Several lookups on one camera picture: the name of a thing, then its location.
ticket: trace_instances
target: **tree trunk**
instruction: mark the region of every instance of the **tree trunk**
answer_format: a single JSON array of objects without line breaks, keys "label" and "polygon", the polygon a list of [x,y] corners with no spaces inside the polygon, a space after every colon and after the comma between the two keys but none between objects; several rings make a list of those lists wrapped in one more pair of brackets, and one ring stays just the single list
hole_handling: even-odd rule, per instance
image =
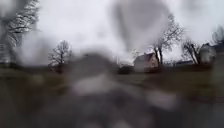
[{"label": "tree trunk", "polygon": [[158,52],[159,52],[159,57],[160,57],[160,65],[163,65],[163,53],[162,53],[161,47],[158,48]]},{"label": "tree trunk", "polygon": [[188,52],[189,52],[192,60],[194,61],[194,63],[197,64],[197,60],[194,58],[194,53],[190,52],[189,50],[188,50]]},{"label": "tree trunk", "polygon": [[192,45],[192,49],[193,49],[193,54],[194,54],[194,56],[196,58],[196,64],[199,64],[200,63],[200,56],[197,53],[197,51],[196,51],[196,49],[195,49],[195,47],[193,45]]}]

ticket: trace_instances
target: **sky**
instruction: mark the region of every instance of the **sky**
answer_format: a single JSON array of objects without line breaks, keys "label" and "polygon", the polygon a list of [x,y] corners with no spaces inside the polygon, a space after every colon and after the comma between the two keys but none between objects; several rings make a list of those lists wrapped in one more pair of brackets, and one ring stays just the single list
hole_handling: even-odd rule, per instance
[{"label": "sky", "polygon": [[[132,5],[131,8],[122,6],[129,11],[123,12],[126,18],[132,19],[125,21],[129,36],[127,41],[118,32],[117,21],[112,16],[117,0],[40,0],[39,21],[36,25],[38,32],[31,32],[24,37],[24,61],[41,62],[31,57],[39,52],[39,48],[46,47],[39,46],[44,44],[39,43],[39,40],[47,42],[48,49],[55,47],[62,40],[67,40],[76,54],[88,48],[105,46],[112,54],[131,61],[127,49],[144,51],[148,48],[147,45],[154,43],[165,28],[164,16],[167,15],[167,10],[174,14],[175,20],[185,28],[187,35],[199,44],[210,41],[215,28],[224,23],[224,13],[221,13],[223,0],[163,0],[160,3],[159,0],[138,1],[145,2],[143,5],[146,5],[139,5],[141,8],[137,10],[140,11],[132,12]],[[132,17],[130,12],[136,13],[137,18]],[[181,50],[175,46],[172,52],[165,53],[164,56],[166,59],[175,60],[180,59],[180,54]]]}]

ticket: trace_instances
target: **roof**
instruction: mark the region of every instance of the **roof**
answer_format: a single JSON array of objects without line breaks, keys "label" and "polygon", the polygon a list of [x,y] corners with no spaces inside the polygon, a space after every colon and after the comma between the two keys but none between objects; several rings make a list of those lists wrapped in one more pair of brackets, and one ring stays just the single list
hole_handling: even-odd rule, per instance
[{"label": "roof", "polygon": [[154,53],[149,53],[149,54],[143,54],[141,56],[138,56],[135,60],[134,63],[137,61],[149,61],[152,58],[152,55]]}]

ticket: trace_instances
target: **house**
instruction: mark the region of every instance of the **house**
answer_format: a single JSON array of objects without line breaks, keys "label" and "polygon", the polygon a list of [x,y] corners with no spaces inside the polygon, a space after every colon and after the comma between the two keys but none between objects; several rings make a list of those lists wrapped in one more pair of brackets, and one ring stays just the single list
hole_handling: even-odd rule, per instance
[{"label": "house", "polygon": [[199,50],[200,64],[211,65],[216,58],[216,50],[209,43],[203,44]]},{"label": "house", "polygon": [[153,72],[159,67],[159,60],[156,58],[155,53],[144,54],[138,56],[134,60],[135,72]]}]

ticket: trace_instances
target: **bare tree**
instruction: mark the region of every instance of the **bare tree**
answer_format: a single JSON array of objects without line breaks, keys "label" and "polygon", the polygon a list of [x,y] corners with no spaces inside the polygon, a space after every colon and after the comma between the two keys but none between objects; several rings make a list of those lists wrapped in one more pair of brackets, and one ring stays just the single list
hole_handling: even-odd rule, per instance
[{"label": "bare tree", "polygon": [[38,20],[37,3],[38,0],[27,0],[26,6],[16,13],[15,18],[4,22],[5,33],[0,42],[1,60],[8,58],[10,62],[18,62],[14,48],[21,45],[22,36],[29,32]]},{"label": "bare tree", "polygon": [[182,44],[183,56],[191,58],[195,64],[199,63],[200,45],[194,43],[190,38]]},{"label": "bare tree", "polygon": [[175,22],[174,16],[169,15],[169,26],[168,29],[164,32],[164,35],[158,40],[158,43],[153,45],[153,50],[156,54],[160,64],[163,65],[163,51],[172,50],[172,44],[181,41],[183,28]]},{"label": "bare tree", "polygon": [[72,57],[72,51],[69,48],[67,41],[62,41],[55,49],[53,53],[50,53],[48,59],[51,61],[49,66],[57,66],[59,73],[63,72],[63,66],[68,63]]}]

